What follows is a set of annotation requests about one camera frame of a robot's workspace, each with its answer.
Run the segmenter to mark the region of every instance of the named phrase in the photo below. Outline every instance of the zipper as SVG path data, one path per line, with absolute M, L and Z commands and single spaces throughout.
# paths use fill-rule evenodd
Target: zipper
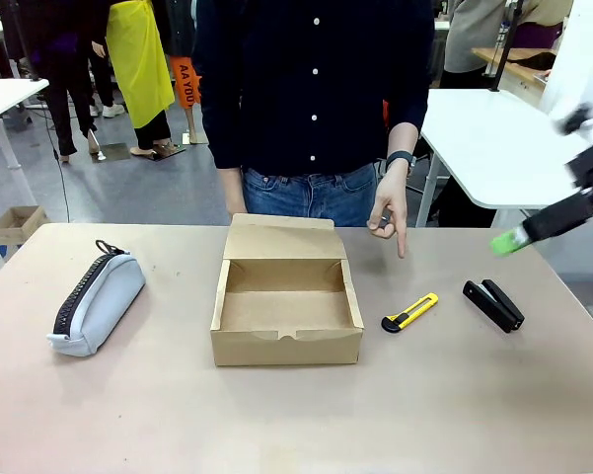
M 52 330 L 52 334 L 70 337 L 72 318 L 79 307 L 79 303 L 81 303 L 84 295 L 88 289 L 90 289 L 90 286 L 92 286 L 92 283 L 97 280 L 97 277 L 101 274 L 111 259 L 117 255 L 123 255 L 127 253 L 113 245 L 107 244 L 103 240 L 97 240 L 96 245 L 97 248 L 104 254 L 94 261 L 83 278 L 81 278 L 77 286 L 75 286 L 75 289 L 72 290 L 68 298 L 66 298 L 64 303 L 61 305 L 61 308 L 59 308 L 59 312 L 55 318 L 55 326 Z

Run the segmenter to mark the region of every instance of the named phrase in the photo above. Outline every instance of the jeans pocket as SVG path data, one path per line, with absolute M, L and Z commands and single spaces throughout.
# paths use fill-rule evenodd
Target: jeans pocket
M 366 165 L 352 173 L 337 175 L 342 189 L 347 193 L 359 193 L 369 187 L 377 186 L 377 175 L 373 165 Z
M 264 176 L 252 168 L 244 174 L 244 184 L 260 191 L 273 191 L 280 182 L 278 176 Z

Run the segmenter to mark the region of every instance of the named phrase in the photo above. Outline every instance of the smartwatch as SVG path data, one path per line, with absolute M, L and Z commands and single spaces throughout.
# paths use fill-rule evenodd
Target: smartwatch
M 394 151 L 388 158 L 386 158 L 386 171 L 390 168 L 395 160 L 402 159 L 408 161 L 408 168 L 414 166 L 414 157 L 409 151 Z

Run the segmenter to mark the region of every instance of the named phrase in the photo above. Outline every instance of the cardboard box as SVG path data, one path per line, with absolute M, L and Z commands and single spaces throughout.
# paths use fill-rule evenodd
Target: cardboard box
M 216 365 L 356 363 L 363 331 L 332 221 L 235 215 L 211 326 Z
M 0 255 L 9 258 L 31 236 L 50 222 L 43 207 L 38 205 L 11 207 L 0 217 Z

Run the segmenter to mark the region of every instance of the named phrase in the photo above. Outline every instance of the black pants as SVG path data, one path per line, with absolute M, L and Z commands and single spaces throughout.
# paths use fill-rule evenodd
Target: black pants
M 165 111 L 161 111 L 142 128 L 134 128 L 134 131 L 138 138 L 138 148 L 141 150 L 151 150 L 154 147 L 154 140 L 171 138 Z
M 37 65 L 39 75 L 47 79 L 49 86 L 43 91 L 52 121 L 55 124 L 59 153 L 67 156 L 77 152 L 72 141 L 68 93 L 84 136 L 96 130 L 88 107 L 88 90 L 83 80 L 87 62 L 81 54 L 45 53 Z
M 104 106 L 111 107 L 114 103 L 114 96 L 112 94 L 113 88 L 111 86 L 111 73 L 110 64 L 108 63 L 108 57 L 98 57 L 97 54 L 92 50 L 89 44 L 86 45 L 87 55 L 90 59 L 90 65 L 92 67 L 92 75 L 95 76 L 95 85 L 97 86 L 97 92 L 99 98 Z M 90 81 L 90 74 L 88 74 L 88 84 L 90 90 L 90 105 L 95 104 L 94 91 L 92 90 L 92 81 Z
M 490 79 L 483 74 L 484 68 L 456 74 L 443 71 L 441 89 L 488 88 Z M 447 180 L 445 188 L 430 207 L 430 215 L 437 211 L 440 227 L 490 227 L 495 217 L 495 210 L 475 205 L 454 178 Z

